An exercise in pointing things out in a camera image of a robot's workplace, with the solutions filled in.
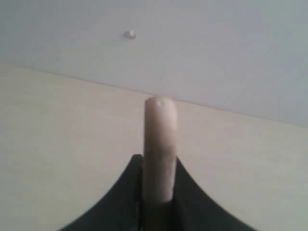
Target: beige floor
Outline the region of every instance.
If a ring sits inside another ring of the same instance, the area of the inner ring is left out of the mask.
[[[54,231],[142,153],[146,94],[0,64],[0,224]],[[308,129],[177,102],[179,157],[261,231],[308,230]]]

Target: white wall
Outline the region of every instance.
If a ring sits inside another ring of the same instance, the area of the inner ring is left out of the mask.
[[[308,127],[306,0],[2,0],[0,62]],[[122,35],[133,29],[138,38]]]
[[[0,64],[0,224],[54,231],[142,153],[145,94]],[[177,102],[179,157],[260,231],[308,229],[308,129]]]

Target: wall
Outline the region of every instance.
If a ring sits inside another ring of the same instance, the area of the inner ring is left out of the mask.
[[[308,127],[306,0],[1,0],[0,62]],[[134,30],[137,39],[123,33]]]
[[[54,231],[142,153],[149,95],[0,64],[0,224]],[[308,129],[177,102],[179,157],[196,182],[262,231],[308,229]]]

